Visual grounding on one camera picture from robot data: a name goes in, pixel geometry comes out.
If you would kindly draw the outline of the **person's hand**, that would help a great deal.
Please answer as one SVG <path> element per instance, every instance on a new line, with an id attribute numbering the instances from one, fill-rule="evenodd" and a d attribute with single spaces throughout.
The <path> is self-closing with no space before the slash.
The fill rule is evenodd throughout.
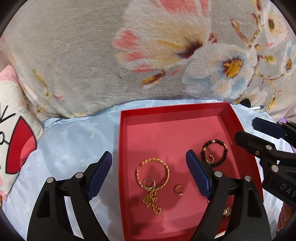
<path id="1" fill-rule="evenodd" d="M 292 217 L 292 214 L 294 213 L 294 211 L 295 210 L 292 207 L 290 207 L 286 203 L 283 203 L 283 206 L 280 211 L 280 216 L 278 218 L 278 223 L 277 223 L 278 232 L 281 231 L 286 226 L 286 224 Z"/>

